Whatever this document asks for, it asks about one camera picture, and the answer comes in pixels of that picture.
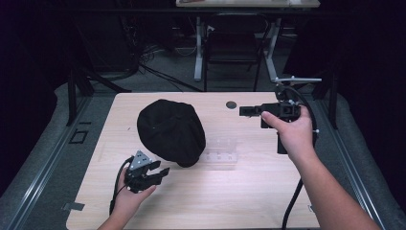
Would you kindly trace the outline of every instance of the human arm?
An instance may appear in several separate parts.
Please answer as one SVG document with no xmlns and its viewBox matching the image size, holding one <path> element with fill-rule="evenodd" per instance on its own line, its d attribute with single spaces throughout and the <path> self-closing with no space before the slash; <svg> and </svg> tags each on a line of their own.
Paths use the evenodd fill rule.
<svg viewBox="0 0 406 230">
<path fill-rule="evenodd" d="M 122 171 L 119 179 L 118 188 L 124 186 L 124 175 L 126 169 Z M 156 189 L 156 186 L 153 185 L 148 189 L 134 194 L 129 191 L 127 188 L 123 188 L 116 197 L 116 203 L 114 205 L 113 212 L 110 217 L 99 227 L 102 229 L 123 229 L 129 220 L 135 215 L 141 203 L 149 197 Z"/>
<path fill-rule="evenodd" d="M 318 158 L 312 143 L 312 124 L 306 107 L 301 117 L 286 123 L 269 112 L 262 119 L 274 127 L 289 158 L 301 175 L 322 229 L 379 229 L 361 206 L 341 187 Z"/>
</svg>

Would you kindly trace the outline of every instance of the finger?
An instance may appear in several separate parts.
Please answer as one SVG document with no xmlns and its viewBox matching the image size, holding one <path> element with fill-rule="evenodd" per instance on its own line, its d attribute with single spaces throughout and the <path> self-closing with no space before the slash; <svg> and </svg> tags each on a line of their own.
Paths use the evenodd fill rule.
<svg viewBox="0 0 406 230">
<path fill-rule="evenodd" d="M 142 200 L 145 200 L 155 191 L 155 189 L 156 189 L 156 185 L 152 185 L 149 188 L 145 189 L 144 191 L 138 193 L 138 195 L 140 196 L 140 198 Z"/>
<path fill-rule="evenodd" d="M 309 118 L 310 112 L 308 111 L 308 108 L 304 105 L 300 105 L 300 107 L 301 107 L 301 117 Z"/>
<path fill-rule="evenodd" d="M 281 131 L 283 126 L 286 125 L 284 121 L 273 115 L 272 113 L 268 111 L 263 111 L 260 115 L 262 117 L 262 120 L 265 121 L 266 124 L 268 124 L 271 127 L 274 127 L 277 131 Z"/>
</svg>

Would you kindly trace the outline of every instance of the table leg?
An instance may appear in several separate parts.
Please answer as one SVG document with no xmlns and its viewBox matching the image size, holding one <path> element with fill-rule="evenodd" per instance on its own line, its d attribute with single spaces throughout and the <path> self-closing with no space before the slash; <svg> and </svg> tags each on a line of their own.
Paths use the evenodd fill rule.
<svg viewBox="0 0 406 230">
<path fill-rule="evenodd" d="M 281 27 L 281 19 L 278 18 L 271 25 L 271 31 L 270 31 L 271 42 L 269 42 L 268 51 L 264 52 L 266 66 L 268 67 L 269 78 L 272 82 L 275 82 L 276 79 L 278 78 L 277 71 L 275 70 L 274 61 L 272 60 L 272 54 L 274 53 L 274 50 L 275 50 L 275 44 L 278 39 L 280 27 Z"/>
<path fill-rule="evenodd" d="M 201 35 L 201 23 L 200 17 L 196 18 L 196 64 L 194 66 L 194 80 L 201 81 L 202 79 L 202 35 Z"/>
</svg>

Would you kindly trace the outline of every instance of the right hand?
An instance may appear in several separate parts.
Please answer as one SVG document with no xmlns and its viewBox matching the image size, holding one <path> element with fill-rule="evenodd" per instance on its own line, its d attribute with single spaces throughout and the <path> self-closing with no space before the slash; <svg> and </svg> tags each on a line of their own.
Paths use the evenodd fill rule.
<svg viewBox="0 0 406 230">
<path fill-rule="evenodd" d="M 267 111 L 263 111 L 261 117 L 266 124 L 278 131 L 283 146 L 293 162 L 303 154 L 314 152 L 313 129 L 305 106 L 301 105 L 301 116 L 292 123 L 287 123 Z"/>
</svg>

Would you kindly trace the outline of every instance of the black fabric-covered object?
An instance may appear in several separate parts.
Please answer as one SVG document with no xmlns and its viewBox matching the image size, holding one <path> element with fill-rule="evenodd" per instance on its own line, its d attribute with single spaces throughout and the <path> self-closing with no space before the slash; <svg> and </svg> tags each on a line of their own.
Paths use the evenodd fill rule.
<svg viewBox="0 0 406 230">
<path fill-rule="evenodd" d="M 199 160 L 206 137 L 192 105 L 160 99 L 137 120 L 141 142 L 152 153 L 187 168 Z"/>
</svg>

